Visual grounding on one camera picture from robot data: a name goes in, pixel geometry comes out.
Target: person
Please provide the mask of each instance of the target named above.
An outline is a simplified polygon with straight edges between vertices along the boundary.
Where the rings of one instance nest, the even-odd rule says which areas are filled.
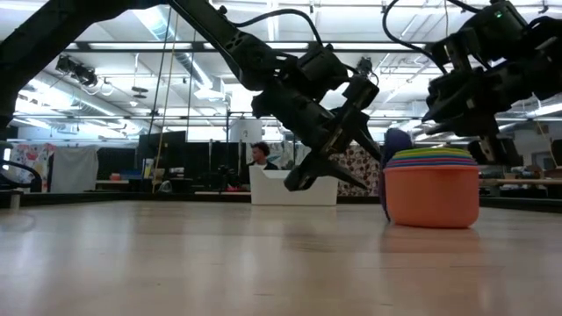
[[[252,162],[247,164],[240,174],[240,180],[243,184],[249,184],[249,167],[257,166],[263,170],[279,170],[279,168],[271,162],[268,162],[267,156],[270,155],[270,147],[260,141],[251,145],[252,147]]]

